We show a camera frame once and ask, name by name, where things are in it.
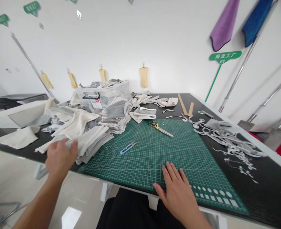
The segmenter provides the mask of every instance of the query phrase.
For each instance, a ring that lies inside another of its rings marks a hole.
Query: human hand
[[[199,210],[183,170],[180,169],[180,175],[174,164],[167,162],[166,166],[167,169],[163,166],[163,174],[167,193],[157,183],[153,184],[166,208],[186,228],[211,228]]]
[[[45,165],[51,179],[63,181],[78,156],[78,141],[74,140],[69,150],[65,145],[67,140],[54,142],[48,147]]]

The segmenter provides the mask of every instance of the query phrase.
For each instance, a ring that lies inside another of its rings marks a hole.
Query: green cutting mat
[[[153,183],[166,189],[162,166],[169,161],[184,170],[198,203],[249,215],[191,123],[152,121],[174,137],[149,126],[148,120],[140,124],[131,120],[123,134],[114,135],[78,172],[153,191]],[[119,152],[133,141],[137,144],[120,156]]]

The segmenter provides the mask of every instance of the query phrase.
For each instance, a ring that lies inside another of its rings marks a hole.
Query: floor
[[[47,179],[35,180],[33,174],[37,163],[0,151],[0,201],[29,203]],[[100,202],[102,182],[87,176],[69,172],[65,178],[49,228],[95,229],[104,204]],[[118,187],[113,187],[114,197]],[[156,209],[157,198],[149,197],[150,207]],[[24,209],[11,216],[0,228],[10,229]],[[265,228],[253,223],[228,218],[228,228]]]

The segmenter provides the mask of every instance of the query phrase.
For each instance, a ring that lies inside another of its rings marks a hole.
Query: black pants
[[[120,188],[116,197],[106,201],[96,229],[171,228],[184,226],[159,199],[157,211],[149,208],[147,195]]]

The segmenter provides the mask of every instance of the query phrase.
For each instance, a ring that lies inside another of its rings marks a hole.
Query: black table
[[[177,97],[177,94],[152,94],[152,96],[159,95],[160,98],[171,98]],[[199,100],[193,97],[190,94],[181,94],[184,105],[187,108],[187,111],[190,107],[190,103],[194,102],[194,111],[193,111],[193,120],[199,120],[203,118],[208,121],[209,118],[205,115],[199,114],[199,110],[204,110],[209,114],[212,114],[216,120],[222,120],[219,116],[209,110],[204,104],[202,104]],[[175,110],[175,112],[162,113],[163,110],[167,108],[160,108],[154,104],[146,104],[144,107],[157,109],[156,116],[157,118],[165,118],[172,115],[181,115],[183,112],[180,102],[175,107],[171,107],[169,109]],[[8,133],[12,133],[15,129],[0,129],[0,137],[6,135]],[[44,163],[46,160],[46,154],[41,154],[39,152],[34,152],[35,148],[45,144],[50,141],[52,137],[49,133],[44,133],[39,131],[36,136],[39,138],[37,141],[32,144],[26,146],[23,149],[13,149],[5,145],[0,144],[0,150],[11,153],[17,156],[22,156],[27,159],[31,159],[34,161],[38,161]],[[242,135],[238,135],[241,140],[246,140]],[[257,170],[252,170],[251,174],[254,176],[254,179],[258,182],[256,184],[253,180],[246,176],[245,174],[240,173],[239,169],[232,168],[225,161],[224,158],[231,158],[233,161],[237,161],[234,156],[224,155],[220,152],[216,152],[212,148],[216,150],[226,151],[226,148],[222,145],[216,143],[211,138],[207,136],[201,136],[202,140],[206,144],[207,148],[219,164],[220,168],[228,178],[229,182],[247,207],[250,212],[249,216],[237,214],[234,212],[230,212],[224,209],[214,208],[208,205],[200,206],[217,210],[228,215],[237,216],[240,218],[245,218],[252,221],[257,221],[263,224],[267,224],[273,227],[281,228],[281,166],[275,163],[269,157],[261,157],[252,160],[254,167]],[[232,166],[239,166],[239,164],[231,163]],[[74,164],[71,168],[72,171],[77,171],[79,168],[78,165]],[[130,187],[136,190],[145,191],[142,189],[137,189],[135,187]]]

